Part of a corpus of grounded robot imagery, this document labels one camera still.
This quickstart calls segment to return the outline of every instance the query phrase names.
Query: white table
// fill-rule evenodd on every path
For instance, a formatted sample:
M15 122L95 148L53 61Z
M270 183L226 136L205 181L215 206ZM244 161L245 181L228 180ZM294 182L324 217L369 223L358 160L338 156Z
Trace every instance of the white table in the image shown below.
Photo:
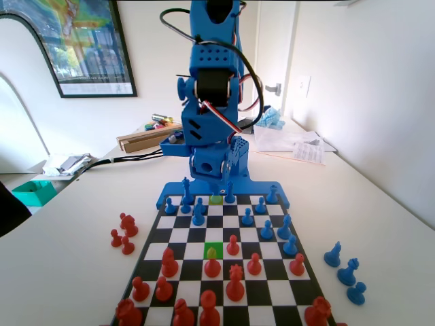
M124 154L115 148L108 155ZM253 180L282 184L337 322L433 325L435 233L430 228L331 152L326 166L251 152L249 172ZM109 324L153 224L163 185L188 175L187 158L98 166L0 238L0 325ZM139 227L129 256L110 245L121 212L131 214ZM360 261L355 276L367 285L361 307L347 299L336 268L323 261L337 240L342 266L352 257Z

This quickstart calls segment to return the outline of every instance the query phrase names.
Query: framed poster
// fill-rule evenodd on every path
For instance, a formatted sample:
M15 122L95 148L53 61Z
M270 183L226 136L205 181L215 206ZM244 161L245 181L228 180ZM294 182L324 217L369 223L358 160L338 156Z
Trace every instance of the framed poster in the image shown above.
M137 96L116 1L0 0L33 34L60 97Z

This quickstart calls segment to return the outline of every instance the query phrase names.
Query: teal box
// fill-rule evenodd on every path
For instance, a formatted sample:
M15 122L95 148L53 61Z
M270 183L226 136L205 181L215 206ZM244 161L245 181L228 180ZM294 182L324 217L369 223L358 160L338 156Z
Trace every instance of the teal box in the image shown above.
M57 195L51 181L29 181L12 193L26 206L43 206Z

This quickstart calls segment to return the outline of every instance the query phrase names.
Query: chessboard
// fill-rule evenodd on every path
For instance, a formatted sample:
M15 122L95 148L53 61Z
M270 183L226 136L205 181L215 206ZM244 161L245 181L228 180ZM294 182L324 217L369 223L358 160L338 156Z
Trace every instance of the chessboard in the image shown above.
M261 196L265 199L266 212L259 215L255 207ZM135 307L140 309L143 315L141 325L172 325L174 305L179 298L185 299L194 313L195 325L199 325L199 316L203 311L200 297L206 290L215 293L221 325L306 325L305 309L313 304L316 297L323 297L323 293L292 224L290 231L297 238L298 252L304 255L305 271L301 276L290 272L289 264L295 256L284 252L286 240L277 235L284 215L288 213L279 196L277 204L267 204L266 194L235 195L236 200L232 204L225 200L221 204L212 204L208 196L195 196L195 204L201 197L206 208L203 214L205 222L201 226L192 222L193 206L189 213L183 214L180 210L181 196L169 197L177 210L169 215L165 213L164 205L160 208L122 296L122 299L132 299ZM249 227L241 223L246 208L250 208L254 216L254 223ZM274 231L270 240L260 235L266 220L271 221ZM226 250L232 235L237 237L240 246L235 256L229 255ZM221 259L217 259L221 271L214 278L209 278L204 272L206 251L210 244L217 244L222 255ZM167 302L160 302L156 299L155 290L156 281L162 276L162 256L166 248L173 250L179 268L175 276L167 278L173 286L172 297ZM247 263L253 253L260 256L262 265L261 273L255 276L247 271ZM230 282L230 267L235 264L243 268L241 282L245 288L245 295L238 302L231 301L225 291ZM150 294L142 302L133 299L132 280L136 276L150 286ZM111 325L118 326L118 323L114 317ZM328 318L328 324L336 326L333 316Z

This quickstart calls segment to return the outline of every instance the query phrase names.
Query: red chess piece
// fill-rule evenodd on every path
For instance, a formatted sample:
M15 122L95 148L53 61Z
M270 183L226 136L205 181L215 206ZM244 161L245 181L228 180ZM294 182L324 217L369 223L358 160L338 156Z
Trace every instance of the red chess piece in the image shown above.
M150 294L150 286L148 283L142 282L142 278L137 276L132 281L133 287L133 299L140 302L145 300Z
M142 312L135 308L131 299L122 300L115 310L115 316L120 321L120 326L140 326Z
M216 294L212 290L206 290L201 294L201 306L203 312L199 317L200 326L219 326L220 315L216 310Z
M296 276L300 276L304 274L305 267L303 266L303 262L305 260L305 257L302 253L298 253L296 255L296 260L292 260L290 262L290 272L292 272Z
M178 263L174 260L174 252L166 248L162 258L162 274L165 277L172 277L178 272Z
M113 236L113 240L111 241L111 245L113 246L113 247L119 247L120 245L122 245L122 242L121 242L121 236L119 236L118 235L118 231L116 231L115 229L113 229L111 232L110 232L110 234L111 234L111 236Z
M305 322L308 326L326 326L331 315L331 305L324 297L314 299L313 305L305 309Z
M226 295L231 301L237 302L245 295L245 288L240 282L242 279L242 267L235 264L230 269L230 282L226 286Z
M172 296L172 284L166 281L164 276L161 276L157 280L157 290L156 297L158 301L165 302L168 301Z
M237 237L233 234L230 237L230 243L226 246L226 251L232 255L235 256L239 253L239 245L237 244Z
M173 326L194 326L195 316L188 308L184 299L178 299L174 306L175 316L172 320Z
M122 253L125 255L130 255L135 250L135 245L128 241L128 236L123 236L121 239L122 244Z
M247 263L247 270L252 275L259 275L261 272L261 264L258 261L260 256L257 253L253 253L251 256L251 261Z

